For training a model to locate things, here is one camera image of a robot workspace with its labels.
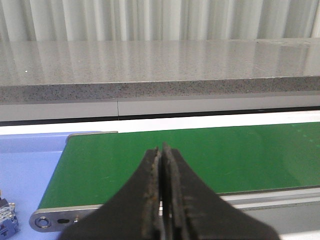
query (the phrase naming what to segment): blue surface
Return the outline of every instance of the blue surface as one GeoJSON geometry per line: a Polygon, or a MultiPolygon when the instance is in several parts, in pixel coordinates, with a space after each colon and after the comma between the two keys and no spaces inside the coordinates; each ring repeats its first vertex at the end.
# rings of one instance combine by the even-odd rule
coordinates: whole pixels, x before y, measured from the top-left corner
{"type": "Polygon", "coordinates": [[[18,229],[19,226],[17,225],[16,217],[14,217],[13,221],[12,219],[2,221],[0,227],[0,240],[7,240],[7,238],[12,237],[17,233],[18,229]]]}
{"type": "Polygon", "coordinates": [[[55,240],[58,232],[42,233],[29,226],[72,132],[0,135],[0,189],[15,203],[20,232],[10,240],[55,240]]]}

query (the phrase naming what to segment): electronic component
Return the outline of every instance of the electronic component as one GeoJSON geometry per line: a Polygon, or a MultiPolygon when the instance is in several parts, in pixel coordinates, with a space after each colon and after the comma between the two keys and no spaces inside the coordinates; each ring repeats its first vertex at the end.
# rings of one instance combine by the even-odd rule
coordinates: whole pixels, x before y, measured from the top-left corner
{"type": "Polygon", "coordinates": [[[0,240],[6,240],[19,231],[15,204],[1,199],[0,191],[0,240]]]}

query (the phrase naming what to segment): green belt surface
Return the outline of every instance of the green belt surface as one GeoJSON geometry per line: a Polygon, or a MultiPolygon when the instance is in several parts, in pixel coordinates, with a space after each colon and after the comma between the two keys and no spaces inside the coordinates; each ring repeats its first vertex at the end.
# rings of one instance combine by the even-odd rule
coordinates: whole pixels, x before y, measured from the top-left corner
{"type": "Polygon", "coordinates": [[[39,209],[103,204],[163,142],[216,193],[320,185],[320,122],[76,135],[39,209]]]}

